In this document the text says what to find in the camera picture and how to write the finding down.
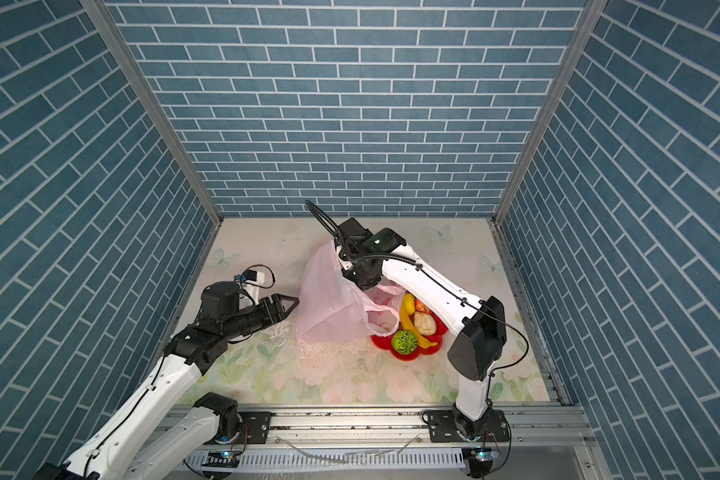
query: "blue brick wall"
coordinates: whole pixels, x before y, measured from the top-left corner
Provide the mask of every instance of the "blue brick wall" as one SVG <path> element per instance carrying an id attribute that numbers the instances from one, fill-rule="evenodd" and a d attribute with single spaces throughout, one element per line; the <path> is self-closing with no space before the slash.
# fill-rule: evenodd
<path id="1" fill-rule="evenodd" d="M 612 473 L 720 478 L 720 2 L 608 2 L 504 228 Z"/>
<path id="2" fill-rule="evenodd" d="M 134 390 L 210 229 L 78 1 L 0 1 L 0 478 Z"/>
<path id="3" fill-rule="evenodd" d="M 489 216 L 585 0 L 232 3 L 107 3 L 225 216 Z"/>

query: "green custard apple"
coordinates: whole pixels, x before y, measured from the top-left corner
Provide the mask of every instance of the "green custard apple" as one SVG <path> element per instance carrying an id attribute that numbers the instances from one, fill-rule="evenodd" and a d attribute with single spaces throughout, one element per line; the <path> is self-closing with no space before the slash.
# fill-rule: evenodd
<path id="1" fill-rule="evenodd" d="M 401 355 L 411 355 L 417 346 L 416 335 L 410 330 L 400 330 L 392 338 L 392 348 Z"/>

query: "fruit plate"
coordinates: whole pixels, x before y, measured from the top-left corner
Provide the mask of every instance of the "fruit plate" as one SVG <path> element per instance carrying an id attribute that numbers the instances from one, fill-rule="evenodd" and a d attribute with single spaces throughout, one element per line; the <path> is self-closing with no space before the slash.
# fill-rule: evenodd
<path id="1" fill-rule="evenodd" d="M 394 337 L 394 334 L 390 336 L 371 335 L 371 341 L 381 350 L 389 351 L 394 358 L 403 360 L 404 362 L 416 360 L 420 355 L 434 355 L 443 347 L 443 335 L 448 332 L 448 327 L 446 327 L 443 321 L 440 320 L 440 317 L 434 313 L 432 313 L 432 318 L 434 318 L 434 323 L 437 325 L 438 329 L 432 335 L 426 335 L 424 338 L 432 342 L 436 342 L 437 345 L 431 346 L 428 349 L 423 349 L 420 346 L 417 346 L 416 350 L 414 350 L 410 355 L 402 355 L 392 348 L 392 338 Z M 398 327 L 398 330 L 403 330 L 402 324 Z"/>

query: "floral tablecloth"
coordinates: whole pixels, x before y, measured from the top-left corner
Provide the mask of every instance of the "floral tablecloth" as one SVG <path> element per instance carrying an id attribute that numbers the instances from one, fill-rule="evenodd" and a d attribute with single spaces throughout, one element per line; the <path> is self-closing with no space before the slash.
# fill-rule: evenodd
<path id="1" fill-rule="evenodd" d="M 499 298 L 508 321 L 524 332 L 485 220 L 358 220 L 371 231 L 393 228 L 462 288 L 483 298 Z M 267 264 L 276 275 L 275 288 L 262 290 L 262 295 L 298 296 L 307 261 L 329 240 L 328 233 L 311 218 L 224 220 L 176 331 L 194 319 L 204 286 L 230 280 L 251 264 Z M 452 335 L 445 336 L 440 352 L 401 362 L 367 337 L 309 345 L 296 341 L 293 330 L 289 318 L 231 346 L 180 403 L 192 403 L 206 392 L 218 392 L 240 403 L 287 405 L 452 402 L 456 398 L 458 374 L 447 358 Z M 520 358 L 525 349 L 517 333 L 508 329 L 507 334 L 501 363 Z M 495 401 L 549 401 L 532 352 L 520 364 L 499 371 L 490 397 Z"/>

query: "plastic bag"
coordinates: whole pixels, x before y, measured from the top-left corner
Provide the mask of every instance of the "plastic bag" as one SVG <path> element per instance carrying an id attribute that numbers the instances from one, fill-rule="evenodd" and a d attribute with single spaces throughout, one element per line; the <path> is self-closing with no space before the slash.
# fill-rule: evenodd
<path id="1" fill-rule="evenodd" d="M 342 276 L 333 242 L 309 259 L 294 318 L 296 338 L 307 343 L 347 342 L 398 329 L 405 288 L 382 278 L 363 292 Z"/>

